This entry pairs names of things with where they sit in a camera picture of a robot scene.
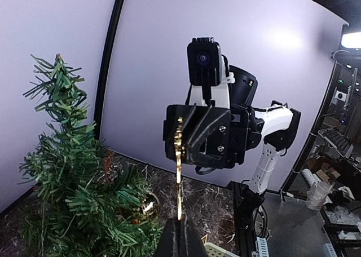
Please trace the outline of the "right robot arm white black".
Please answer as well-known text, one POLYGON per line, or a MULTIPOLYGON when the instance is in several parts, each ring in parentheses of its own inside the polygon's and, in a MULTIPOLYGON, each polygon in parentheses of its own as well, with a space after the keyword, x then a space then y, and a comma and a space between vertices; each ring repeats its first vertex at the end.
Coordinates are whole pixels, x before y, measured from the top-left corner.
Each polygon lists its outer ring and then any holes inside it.
POLYGON ((240 228, 250 230, 277 160, 294 142, 301 114, 278 101, 267 108, 252 107, 256 77, 235 66, 230 66, 230 76, 234 82, 227 86, 229 107, 170 105, 163 140, 167 158, 176 164, 177 183, 183 164, 193 165, 199 175, 231 169, 244 162, 246 151, 262 145, 252 177, 240 185, 241 202, 235 209, 240 228))

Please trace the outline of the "small green christmas tree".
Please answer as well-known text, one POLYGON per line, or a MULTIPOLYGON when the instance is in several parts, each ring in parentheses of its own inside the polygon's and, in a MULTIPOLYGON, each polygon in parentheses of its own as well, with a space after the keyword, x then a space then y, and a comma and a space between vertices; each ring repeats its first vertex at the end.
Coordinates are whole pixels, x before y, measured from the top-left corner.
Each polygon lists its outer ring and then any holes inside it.
POLYGON ((36 82, 24 96, 47 113, 20 171, 35 183, 40 209, 25 217, 20 234, 37 256, 152 256, 161 234, 155 216, 143 214, 149 185, 128 165, 109 175, 112 152, 87 122, 83 78, 60 55, 35 58, 36 82))

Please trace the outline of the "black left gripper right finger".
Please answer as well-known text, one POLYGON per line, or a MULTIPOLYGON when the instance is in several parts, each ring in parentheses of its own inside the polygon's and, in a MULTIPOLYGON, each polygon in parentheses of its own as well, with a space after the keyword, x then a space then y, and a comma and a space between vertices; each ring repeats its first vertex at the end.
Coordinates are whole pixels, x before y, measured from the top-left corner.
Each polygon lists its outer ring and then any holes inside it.
POLYGON ((179 256, 207 256, 194 222, 188 216, 183 216, 179 223, 179 256))

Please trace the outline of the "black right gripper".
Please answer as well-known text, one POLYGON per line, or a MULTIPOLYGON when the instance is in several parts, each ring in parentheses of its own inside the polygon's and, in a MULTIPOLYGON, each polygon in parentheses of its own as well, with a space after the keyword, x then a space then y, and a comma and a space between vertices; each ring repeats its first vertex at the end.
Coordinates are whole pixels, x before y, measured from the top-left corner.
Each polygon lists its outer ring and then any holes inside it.
POLYGON ((252 107, 220 108, 170 105, 163 124, 165 154, 175 160, 174 134, 182 122, 182 163, 197 167, 231 169, 243 164, 245 152, 261 141, 261 120, 252 107))

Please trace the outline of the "cream perforated plastic basket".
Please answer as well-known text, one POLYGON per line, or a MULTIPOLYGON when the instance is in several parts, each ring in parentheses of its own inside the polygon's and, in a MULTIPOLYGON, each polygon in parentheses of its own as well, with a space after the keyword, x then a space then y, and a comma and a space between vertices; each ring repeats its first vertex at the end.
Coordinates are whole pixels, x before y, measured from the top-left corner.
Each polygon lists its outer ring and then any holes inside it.
POLYGON ((211 242, 204 243, 205 251, 208 257, 239 257, 238 255, 225 250, 211 242))

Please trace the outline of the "black corner frame post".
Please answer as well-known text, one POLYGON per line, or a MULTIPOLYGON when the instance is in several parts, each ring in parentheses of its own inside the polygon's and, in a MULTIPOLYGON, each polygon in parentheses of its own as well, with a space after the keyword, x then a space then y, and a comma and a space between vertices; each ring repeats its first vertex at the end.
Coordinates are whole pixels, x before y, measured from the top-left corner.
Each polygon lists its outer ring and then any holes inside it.
POLYGON ((122 8, 125 0, 115 0, 113 4, 113 9, 111 13, 111 18, 109 20, 107 35, 105 38, 102 60, 100 63, 98 85, 96 89, 95 105, 94 105, 94 122, 96 123, 94 127, 94 136, 97 140, 100 139, 102 118, 103 118, 103 108, 105 101, 105 92, 108 81, 108 73, 111 64, 113 46, 116 38, 117 28, 122 12, 122 8))

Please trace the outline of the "gold star ornament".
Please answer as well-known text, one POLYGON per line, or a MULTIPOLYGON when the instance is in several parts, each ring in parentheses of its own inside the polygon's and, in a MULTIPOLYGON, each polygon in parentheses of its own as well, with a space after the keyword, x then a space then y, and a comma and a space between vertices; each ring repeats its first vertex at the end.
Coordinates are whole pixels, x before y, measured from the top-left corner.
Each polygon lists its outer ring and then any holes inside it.
POLYGON ((207 240, 208 240, 208 234, 206 234, 206 235, 204 235, 204 236, 201 237, 201 242, 202 242, 203 244, 207 243, 207 240))

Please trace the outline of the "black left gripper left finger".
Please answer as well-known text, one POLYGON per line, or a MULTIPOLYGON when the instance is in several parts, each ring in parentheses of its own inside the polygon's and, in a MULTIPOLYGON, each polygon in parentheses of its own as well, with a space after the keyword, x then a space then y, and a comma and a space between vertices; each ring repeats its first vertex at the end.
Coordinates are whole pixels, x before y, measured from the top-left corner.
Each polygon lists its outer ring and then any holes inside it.
POLYGON ((181 253, 181 222, 177 218, 166 221, 154 257, 179 257, 181 253))

